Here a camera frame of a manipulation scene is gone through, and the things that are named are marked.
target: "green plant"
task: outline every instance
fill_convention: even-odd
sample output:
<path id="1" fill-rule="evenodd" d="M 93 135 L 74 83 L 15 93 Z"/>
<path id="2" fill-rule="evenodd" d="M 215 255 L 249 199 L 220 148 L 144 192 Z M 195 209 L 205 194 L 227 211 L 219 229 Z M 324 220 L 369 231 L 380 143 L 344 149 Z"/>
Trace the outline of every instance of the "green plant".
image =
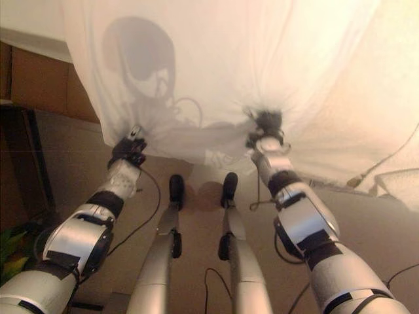
<path id="1" fill-rule="evenodd" d="M 24 246 L 23 238 L 26 231 L 13 235 L 13 230 L 8 229 L 0 234 L 0 267 L 1 282 L 3 285 L 10 278 L 20 273 L 30 256 L 23 256 L 21 248 Z"/>

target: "wire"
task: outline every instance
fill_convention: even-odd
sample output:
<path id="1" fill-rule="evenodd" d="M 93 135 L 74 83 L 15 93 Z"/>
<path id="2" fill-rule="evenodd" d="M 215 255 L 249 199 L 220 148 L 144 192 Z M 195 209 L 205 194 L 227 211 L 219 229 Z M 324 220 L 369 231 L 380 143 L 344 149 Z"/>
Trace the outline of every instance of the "wire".
<path id="1" fill-rule="evenodd" d="M 221 281 L 223 282 L 223 285 L 225 287 L 225 290 L 228 293 L 228 297 L 230 298 L 230 300 L 232 300 L 232 296 L 231 296 L 231 292 L 230 289 L 228 289 L 227 283 L 225 282 L 223 276 L 214 268 L 207 268 L 205 270 L 205 276 L 204 276 L 204 284 L 205 284 L 205 314 L 207 314 L 208 312 L 208 284 L 207 284 L 207 276 L 208 276 L 208 272 L 212 270 L 214 273 L 216 273 L 218 275 L 218 277 L 221 279 Z"/>
<path id="2" fill-rule="evenodd" d="M 391 283 L 391 281 L 393 279 L 395 279 L 398 275 L 400 275 L 401 273 L 404 273 L 405 271 L 411 270 L 412 268 L 418 267 L 418 266 L 419 266 L 419 263 L 414 264 L 414 265 L 411 265 L 409 267 L 403 268 L 402 270 L 399 270 L 397 273 L 395 273 L 394 275 L 392 275 L 390 277 L 390 279 L 388 279 L 388 281 L 386 283 L 387 289 L 390 289 L 390 283 Z"/>
<path id="3" fill-rule="evenodd" d="M 249 205 L 250 211 L 256 211 L 260 204 L 274 203 L 272 200 L 261 201 L 261 178 L 259 176 L 259 169 L 257 170 L 257 201 Z"/>
<path id="4" fill-rule="evenodd" d="M 391 153 L 387 157 L 384 157 L 379 162 L 377 162 L 374 166 L 372 166 L 371 168 L 369 168 L 368 170 L 366 170 L 364 173 L 362 173 L 361 174 L 361 180 L 358 182 L 358 184 L 356 186 L 359 186 L 364 181 L 365 177 L 367 175 L 369 175 L 373 170 L 375 170 L 377 167 L 381 166 L 384 162 L 386 162 L 391 157 L 393 157 L 398 152 L 400 152 L 402 149 L 404 149 L 406 147 L 406 145 L 410 142 L 410 140 L 414 137 L 414 134 L 416 133 L 416 131 L 418 131 L 418 130 L 419 130 L 419 123 L 416 125 L 415 129 L 413 130 L 413 132 L 411 133 L 411 135 L 409 136 L 409 138 L 395 152 Z"/>
<path id="5" fill-rule="evenodd" d="M 80 280 L 80 283 L 79 283 L 79 286 L 81 286 L 84 282 L 86 282 L 86 280 L 87 279 L 89 279 L 90 278 L 90 276 L 87 276 L 87 277 L 85 277 L 85 278 L 83 278 L 83 279 L 81 279 Z"/>
<path id="6" fill-rule="evenodd" d="M 155 184 L 155 186 L 156 186 L 156 188 L 157 188 L 157 192 L 158 192 L 158 201 L 157 201 L 157 205 L 156 205 L 156 209 L 155 209 L 155 211 L 153 211 L 153 213 L 151 214 L 151 216 L 145 221 L 145 222 L 143 222 L 142 224 L 140 224 L 137 228 L 135 228 L 134 230 L 132 230 L 131 232 L 130 232 L 130 234 L 128 234 L 126 237 L 125 237 L 125 239 L 123 239 L 121 242 L 119 242 L 117 245 L 115 245 L 114 247 L 113 247 L 113 249 L 111 249 L 110 251 L 109 251 L 109 253 L 107 253 L 107 256 L 109 256 L 109 255 L 111 255 L 112 253 L 114 253 L 115 252 L 115 250 L 117 249 L 117 248 L 119 248 L 122 244 L 124 244 L 130 237 L 132 237 L 138 230 L 140 230 L 142 227 L 144 227 L 146 224 L 148 224 L 149 222 L 150 222 L 150 220 L 151 219 L 153 219 L 153 217 L 156 215 L 156 213 L 157 213 L 157 211 L 158 211 L 158 208 L 160 207 L 160 202 L 161 202 L 161 199 L 162 199 L 162 192 L 161 192 L 161 190 L 160 190 L 160 187 L 158 186 L 158 183 L 157 183 L 157 180 L 148 172 L 148 171 L 145 171 L 143 168 L 140 168 L 140 170 L 142 171 L 142 172 L 144 172 L 145 174 L 146 174 L 146 176 L 148 176 L 153 182 L 154 182 L 154 184 Z"/>
<path id="7" fill-rule="evenodd" d="M 300 301 L 302 295 L 307 291 L 308 287 L 310 286 L 310 283 L 307 283 L 304 288 L 302 288 L 302 290 L 300 291 L 299 295 L 295 298 L 293 305 L 291 305 L 291 307 L 289 308 L 288 314 L 291 314 L 295 307 L 297 306 L 298 302 Z"/>
<path id="8" fill-rule="evenodd" d="M 304 264 L 303 260 L 289 260 L 288 258 L 286 258 L 284 255 L 281 254 L 280 250 L 278 249 L 278 233 L 275 232 L 274 234 L 274 246 L 275 246 L 275 251 L 276 254 L 278 254 L 278 256 L 286 263 L 288 264 L 293 264 L 293 265 L 301 265 Z"/>
<path id="9" fill-rule="evenodd" d="M 71 293 L 70 299 L 67 302 L 67 314 L 71 314 L 71 308 L 73 307 L 73 301 L 74 301 L 74 296 L 76 295 L 76 291 L 77 289 L 79 289 L 80 286 L 80 272 L 78 269 L 79 265 L 75 265 L 74 269 L 71 270 L 71 273 L 74 275 L 75 279 L 76 279 L 76 285 L 73 289 L 73 292 Z"/>
<path id="10" fill-rule="evenodd" d="M 141 175 L 143 174 L 143 170 L 142 169 L 140 169 L 140 172 L 139 172 L 139 175 L 138 175 L 138 179 L 137 179 L 137 181 L 139 180 L 139 178 L 141 178 Z M 143 191 L 143 189 L 142 188 L 137 188 L 137 190 L 136 190 L 136 192 L 138 193 L 138 192 L 142 192 Z"/>

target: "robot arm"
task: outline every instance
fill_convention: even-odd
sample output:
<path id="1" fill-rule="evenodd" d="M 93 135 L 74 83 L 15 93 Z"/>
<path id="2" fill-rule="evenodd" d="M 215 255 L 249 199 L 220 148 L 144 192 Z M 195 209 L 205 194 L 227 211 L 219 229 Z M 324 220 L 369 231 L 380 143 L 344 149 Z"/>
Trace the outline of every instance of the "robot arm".
<path id="1" fill-rule="evenodd" d="M 43 261 L 0 288 L 0 312 L 62 313 L 82 279 L 98 271 L 124 201 L 136 193 L 146 144 L 134 127 L 112 151 L 106 182 L 48 238 Z"/>
<path id="2" fill-rule="evenodd" d="M 323 314 L 409 313 L 370 267 L 339 241 L 333 214 L 293 171 L 280 115 L 259 113 L 249 136 L 252 160 L 276 202 L 274 226 L 288 253 L 305 261 Z"/>

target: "leaf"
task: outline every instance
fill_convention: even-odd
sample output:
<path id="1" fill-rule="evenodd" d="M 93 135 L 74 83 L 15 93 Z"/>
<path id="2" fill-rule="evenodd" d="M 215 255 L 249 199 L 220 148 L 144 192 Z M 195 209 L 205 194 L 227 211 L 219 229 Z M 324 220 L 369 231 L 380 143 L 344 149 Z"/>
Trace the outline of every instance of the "leaf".
<path id="1" fill-rule="evenodd" d="M 1 246 L 0 250 L 0 265 L 3 265 L 6 262 L 6 259 L 16 252 L 18 248 L 19 241 L 23 238 L 26 232 L 22 232 L 21 234 L 15 235 L 14 237 L 10 237 L 5 241 L 5 244 Z"/>
<path id="2" fill-rule="evenodd" d="M 22 257 L 13 262 L 5 263 L 3 271 L 1 272 L 1 284 L 3 285 L 4 283 L 6 283 L 6 281 L 11 279 L 13 276 L 20 273 L 28 259 L 29 259 L 28 257 Z"/>
<path id="3" fill-rule="evenodd" d="M 0 247 L 4 247 L 6 245 L 7 240 L 10 239 L 10 236 L 12 234 L 11 229 L 7 229 L 0 234 Z"/>

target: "floor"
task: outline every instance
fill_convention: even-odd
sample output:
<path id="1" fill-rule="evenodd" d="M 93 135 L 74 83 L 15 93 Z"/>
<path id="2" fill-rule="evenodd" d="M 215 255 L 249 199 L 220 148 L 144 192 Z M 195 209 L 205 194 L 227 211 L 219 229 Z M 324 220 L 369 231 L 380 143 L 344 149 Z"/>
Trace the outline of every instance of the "floor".
<path id="1" fill-rule="evenodd" d="M 104 181 L 111 148 L 103 144 L 100 126 L 55 114 L 37 113 L 41 142 L 57 210 L 68 216 L 86 201 Z M 105 305 L 112 292 L 130 294 L 155 226 L 168 204 L 168 180 L 178 173 L 186 182 L 185 206 L 180 212 L 183 254 L 172 263 L 170 307 L 172 313 L 204 312 L 204 272 L 216 268 L 229 283 L 229 264 L 217 257 L 223 209 L 219 206 L 221 183 L 228 171 L 194 166 L 174 159 L 148 157 L 144 168 L 152 173 L 162 191 L 156 217 L 121 246 L 76 294 L 76 301 Z M 287 313 L 295 296 L 308 282 L 304 266 L 282 262 L 274 251 L 273 219 L 276 210 L 263 205 L 256 212 L 249 204 L 257 197 L 256 172 L 239 174 L 236 204 L 246 226 L 247 239 L 264 273 L 275 313 Z M 142 175 L 142 189 L 126 202 L 114 228 L 113 243 L 118 243 L 153 212 L 157 190 L 150 178 Z M 411 213 L 397 200 L 315 188 L 336 216 L 342 242 L 356 251 L 383 280 L 398 270 L 419 262 L 419 214 Z M 262 188 L 262 199 L 268 193 Z M 208 277 L 208 313 L 231 313 L 230 300 L 220 280 Z M 400 275 L 392 291 L 412 313 L 419 313 L 419 268 Z M 311 291 L 299 302 L 295 313 L 314 313 L 316 303 Z"/>

